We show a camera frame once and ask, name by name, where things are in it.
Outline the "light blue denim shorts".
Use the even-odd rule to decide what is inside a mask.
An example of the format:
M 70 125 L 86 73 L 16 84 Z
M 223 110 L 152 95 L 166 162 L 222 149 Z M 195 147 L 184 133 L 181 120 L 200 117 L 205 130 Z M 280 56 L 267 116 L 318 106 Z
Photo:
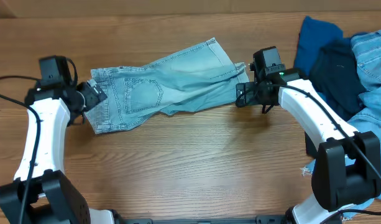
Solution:
M 216 39 L 142 67 L 95 68 L 91 76 L 107 96 L 85 114 L 96 134 L 134 129 L 158 112 L 233 103 L 237 84 L 249 81 L 245 63 L 232 62 Z

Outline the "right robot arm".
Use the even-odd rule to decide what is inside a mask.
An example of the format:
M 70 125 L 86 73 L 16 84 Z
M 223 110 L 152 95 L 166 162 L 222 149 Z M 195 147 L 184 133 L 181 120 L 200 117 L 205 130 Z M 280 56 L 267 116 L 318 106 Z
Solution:
M 236 86 L 236 106 L 262 105 L 268 113 L 281 106 L 299 122 L 314 145 L 313 193 L 283 215 L 261 215 L 256 223 L 341 223 L 346 213 L 381 194 L 380 141 L 341 119 L 315 92 L 298 68 L 287 69 L 276 47 L 253 54 L 254 81 Z

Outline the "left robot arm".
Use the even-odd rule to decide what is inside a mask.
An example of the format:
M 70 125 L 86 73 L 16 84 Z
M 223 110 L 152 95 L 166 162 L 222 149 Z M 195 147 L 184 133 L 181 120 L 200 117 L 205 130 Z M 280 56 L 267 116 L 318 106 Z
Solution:
M 107 96 L 94 81 L 78 83 L 64 56 L 39 60 L 42 77 L 21 105 L 29 126 L 24 154 L 12 183 L 0 186 L 0 208 L 10 223 L 123 223 L 115 210 L 89 208 L 64 174 L 67 127 Z

